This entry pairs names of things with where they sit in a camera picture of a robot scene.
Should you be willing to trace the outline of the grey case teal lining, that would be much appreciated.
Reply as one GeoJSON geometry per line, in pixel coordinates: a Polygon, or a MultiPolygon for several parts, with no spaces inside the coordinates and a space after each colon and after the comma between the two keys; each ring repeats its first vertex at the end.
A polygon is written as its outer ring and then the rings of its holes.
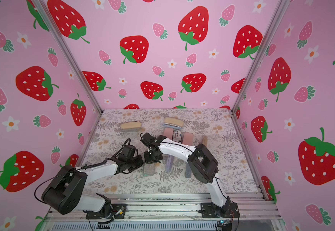
{"type": "Polygon", "coordinates": [[[145,163],[143,166],[143,175],[145,177],[151,177],[155,174],[155,165],[154,163],[145,163]]]}

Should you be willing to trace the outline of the purple case brown lining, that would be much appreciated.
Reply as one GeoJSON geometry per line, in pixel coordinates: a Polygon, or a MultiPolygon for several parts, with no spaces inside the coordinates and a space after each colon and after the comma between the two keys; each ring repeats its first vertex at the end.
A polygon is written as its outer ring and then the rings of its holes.
{"type": "Polygon", "coordinates": [[[166,162],[166,173],[170,173],[173,167],[174,156],[168,155],[166,162]]]}

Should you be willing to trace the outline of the newspaper print glasses case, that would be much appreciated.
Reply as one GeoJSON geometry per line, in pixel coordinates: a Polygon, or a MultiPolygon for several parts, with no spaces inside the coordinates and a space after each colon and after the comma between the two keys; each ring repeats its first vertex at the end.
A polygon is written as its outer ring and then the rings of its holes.
{"type": "Polygon", "coordinates": [[[183,141],[182,132],[180,130],[174,130],[172,140],[174,142],[182,143],[183,141]]]}

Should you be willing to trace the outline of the pink case black sunglasses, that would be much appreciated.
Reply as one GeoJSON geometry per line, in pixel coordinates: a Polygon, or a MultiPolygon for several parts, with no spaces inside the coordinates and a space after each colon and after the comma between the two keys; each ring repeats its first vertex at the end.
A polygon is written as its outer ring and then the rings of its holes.
{"type": "Polygon", "coordinates": [[[193,139],[194,139],[193,134],[189,133],[189,132],[186,132],[186,133],[184,133],[182,144],[192,146],[193,139]]]}

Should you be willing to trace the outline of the green case purple glasses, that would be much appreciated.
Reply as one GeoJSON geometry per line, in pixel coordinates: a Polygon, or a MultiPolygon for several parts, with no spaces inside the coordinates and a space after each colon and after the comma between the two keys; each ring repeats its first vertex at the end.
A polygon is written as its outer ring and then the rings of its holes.
{"type": "Polygon", "coordinates": [[[186,164],[186,169],[185,169],[185,178],[191,178],[191,175],[192,175],[192,171],[191,171],[191,168],[189,166],[189,164],[187,163],[186,164]]]}

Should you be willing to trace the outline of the pink glasses case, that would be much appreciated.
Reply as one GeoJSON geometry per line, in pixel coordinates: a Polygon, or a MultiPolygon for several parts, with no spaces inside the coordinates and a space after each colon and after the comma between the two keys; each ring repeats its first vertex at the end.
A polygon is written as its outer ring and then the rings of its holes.
{"type": "Polygon", "coordinates": [[[163,135],[167,138],[171,139],[173,138],[174,129],[173,128],[164,128],[163,135]]]}

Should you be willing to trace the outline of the tan woven glasses case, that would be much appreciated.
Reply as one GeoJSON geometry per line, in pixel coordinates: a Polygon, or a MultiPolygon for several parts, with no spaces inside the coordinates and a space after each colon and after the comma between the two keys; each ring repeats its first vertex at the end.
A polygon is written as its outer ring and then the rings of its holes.
{"type": "Polygon", "coordinates": [[[203,136],[202,144],[207,147],[207,145],[208,145],[208,137],[207,136],[203,136]]]}

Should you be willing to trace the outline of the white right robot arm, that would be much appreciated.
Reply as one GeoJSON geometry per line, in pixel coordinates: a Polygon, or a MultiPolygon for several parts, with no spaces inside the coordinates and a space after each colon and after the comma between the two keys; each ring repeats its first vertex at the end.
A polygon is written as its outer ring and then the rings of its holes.
{"type": "Polygon", "coordinates": [[[166,136],[153,137],[149,133],[141,135],[141,142],[147,147],[144,152],[146,164],[163,160],[163,155],[170,155],[188,163],[192,174],[201,183],[206,184],[212,204],[222,210],[228,210],[231,199],[224,192],[218,174],[218,161],[204,144],[184,145],[166,136]]]}

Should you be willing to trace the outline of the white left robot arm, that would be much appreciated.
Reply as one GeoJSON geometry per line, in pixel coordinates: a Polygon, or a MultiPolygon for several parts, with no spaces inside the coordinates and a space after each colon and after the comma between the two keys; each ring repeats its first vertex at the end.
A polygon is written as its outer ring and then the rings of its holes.
{"type": "Polygon", "coordinates": [[[62,215],[82,210],[88,213],[91,219],[109,218],[117,211],[111,205],[110,199],[99,193],[85,194],[84,187],[104,177],[132,173],[142,166],[143,158],[138,154],[138,149],[125,144],[116,154],[100,163],[82,167],[62,167],[51,179],[41,200],[62,215]]]}

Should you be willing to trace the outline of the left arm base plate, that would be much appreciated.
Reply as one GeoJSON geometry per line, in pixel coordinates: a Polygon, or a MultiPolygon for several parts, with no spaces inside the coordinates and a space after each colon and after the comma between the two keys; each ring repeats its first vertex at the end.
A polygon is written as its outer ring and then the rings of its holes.
{"type": "Polygon", "coordinates": [[[86,219],[124,219],[127,210],[126,204],[108,204],[105,205],[99,212],[86,212],[86,219]]]}

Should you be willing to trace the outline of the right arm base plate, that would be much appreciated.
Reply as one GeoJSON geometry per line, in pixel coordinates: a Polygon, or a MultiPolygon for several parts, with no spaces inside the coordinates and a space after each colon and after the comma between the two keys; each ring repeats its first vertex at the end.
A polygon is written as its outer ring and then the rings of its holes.
{"type": "Polygon", "coordinates": [[[223,207],[216,206],[213,203],[201,203],[199,213],[203,218],[239,218],[240,212],[238,205],[227,201],[223,207]]]}

